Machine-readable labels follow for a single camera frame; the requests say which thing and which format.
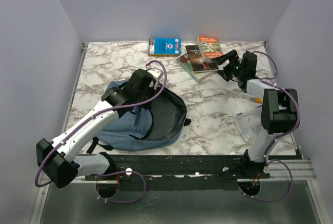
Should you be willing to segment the yellow handled screwdriver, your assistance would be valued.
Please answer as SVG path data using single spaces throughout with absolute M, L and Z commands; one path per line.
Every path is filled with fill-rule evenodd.
M 256 98 L 252 98 L 251 100 L 252 100 L 253 102 L 255 102 L 255 103 L 258 103 L 258 104 L 262 104 L 262 103 L 263 103 L 262 99 L 260 99 L 260 98 L 258 98 L 258 97 L 256 97 Z

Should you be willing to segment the orange white paperback book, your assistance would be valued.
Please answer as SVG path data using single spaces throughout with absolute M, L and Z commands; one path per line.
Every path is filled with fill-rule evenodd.
M 204 62 L 210 62 L 211 59 L 224 55 L 218 38 L 198 36 L 197 45 Z

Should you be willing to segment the blue fabric backpack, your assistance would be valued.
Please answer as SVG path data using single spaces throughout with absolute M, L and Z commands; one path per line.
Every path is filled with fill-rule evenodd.
M 86 152 L 91 154 L 98 145 L 108 151 L 131 152 L 169 146 L 178 140 L 183 127 L 190 125 L 186 115 L 184 101 L 165 88 L 149 108 L 135 107 L 106 126 L 93 137 Z

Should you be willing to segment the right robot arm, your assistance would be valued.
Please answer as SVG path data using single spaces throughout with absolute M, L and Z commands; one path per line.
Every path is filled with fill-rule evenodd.
M 243 92 L 262 100 L 262 133 L 247 150 L 249 160 L 239 165 L 240 174 L 245 178 L 251 178 L 257 174 L 256 163 L 265 162 L 277 140 L 291 134 L 300 125 L 297 91 L 285 89 L 273 83 L 278 75 L 276 66 L 273 77 L 257 77 L 257 54 L 267 56 L 264 52 L 246 51 L 239 60 L 237 51 L 232 50 L 212 59 L 217 65 L 228 61 L 228 64 L 218 71 L 226 82 L 236 78 L 237 85 Z

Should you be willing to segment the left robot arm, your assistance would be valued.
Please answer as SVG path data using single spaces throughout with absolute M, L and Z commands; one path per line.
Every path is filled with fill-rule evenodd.
M 147 66 L 136 70 L 129 80 L 106 89 L 93 109 L 69 130 L 51 141 L 42 138 L 36 144 L 39 170 L 35 177 L 37 187 L 40 174 L 45 173 L 50 182 L 63 188 L 78 176 L 99 174 L 109 180 L 115 175 L 115 166 L 105 155 L 88 155 L 79 159 L 79 151 L 107 125 L 117 122 L 135 107 L 147 106 L 161 91 L 159 82 L 165 72 Z

